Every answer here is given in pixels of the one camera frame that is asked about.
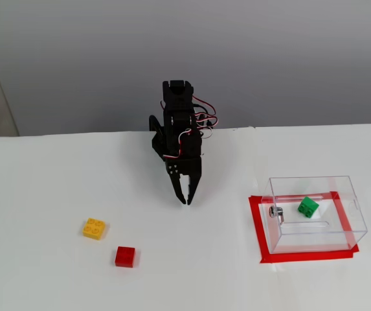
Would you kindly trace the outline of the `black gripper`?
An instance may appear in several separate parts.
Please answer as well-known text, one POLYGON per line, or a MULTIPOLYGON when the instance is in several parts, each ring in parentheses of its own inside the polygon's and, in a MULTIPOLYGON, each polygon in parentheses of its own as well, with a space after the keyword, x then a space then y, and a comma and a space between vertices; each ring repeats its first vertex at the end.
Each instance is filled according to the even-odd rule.
POLYGON ((165 166, 175 195, 182 204, 185 204, 186 200, 181 188, 180 175, 189 175, 187 205, 190 205, 201 179, 201 134, 197 130, 186 130, 180 135, 179 142, 179 160, 166 160, 165 166))

